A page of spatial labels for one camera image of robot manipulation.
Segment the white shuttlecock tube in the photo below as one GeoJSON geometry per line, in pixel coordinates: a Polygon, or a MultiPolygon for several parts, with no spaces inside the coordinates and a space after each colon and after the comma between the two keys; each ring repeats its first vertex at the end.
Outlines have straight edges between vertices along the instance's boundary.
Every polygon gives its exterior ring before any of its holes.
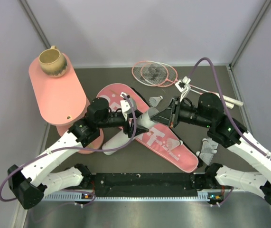
{"type": "MultiPolygon", "coordinates": [[[[144,118],[138,118],[136,119],[136,123],[137,126],[143,126],[146,128],[149,128],[151,130],[151,128],[156,124],[154,121],[151,121],[150,118],[158,113],[158,109],[151,107],[149,108],[145,113],[146,116],[144,118]]],[[[115,136],[113,136],[109,141],[107,141],[103,146],[102,149],[103,150],[108,150],[108,149],[113,149],[112,151],[109,152],[103,152],[106,155],[112,155],[113,153],[115,153],[116,151],[118,151],[117,148],[122,147],[124,144],[126,144],[128,141],[130,140],[130,138],[128,138],[128,136],[126,136],[123,133],[123,130],[121,130],[120,132],[118,132],[115,136]]]]}

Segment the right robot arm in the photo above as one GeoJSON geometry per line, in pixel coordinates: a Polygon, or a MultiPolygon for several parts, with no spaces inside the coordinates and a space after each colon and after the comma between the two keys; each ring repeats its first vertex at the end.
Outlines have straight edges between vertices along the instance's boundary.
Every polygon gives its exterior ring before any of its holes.
{"type": "Polygon", "coordinates": [[[176,127],[180,122],[205,127],[208,137],[240,156],[256,170],[243,172],[213,163],[206,167],[195,187],[199,190],[219,186],[238,188],[263,198],[271,205],[271,152],[244,125],[231,117],[218,96],[204,93],[200,95],[197,106],[185,101],[185,98],[173,97],[169,106],[154,114],[151,120],[169,128],[176,127]]]}

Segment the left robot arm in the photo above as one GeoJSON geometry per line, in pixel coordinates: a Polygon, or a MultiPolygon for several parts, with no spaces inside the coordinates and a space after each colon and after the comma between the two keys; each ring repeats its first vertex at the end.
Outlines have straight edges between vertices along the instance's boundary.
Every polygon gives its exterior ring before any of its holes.
{"type": "Polygon", "coordinates": [[[91,183],[90,172],[84,165],[52,174],[57,166],[100,136],[103,128],[122,127],[130,144],[133,138],[149,131],[137,123],[139,111],[136,102],[124,95],[120,108],[113,112],[106,98],[95,98],[87,107],[85,116],[76,122],[52,146],[33,161],[21,166],[12,165],[7,173],[9,189],[24,209],[36,206],[44,196],[72,186],[87,188],[91,183]]]}

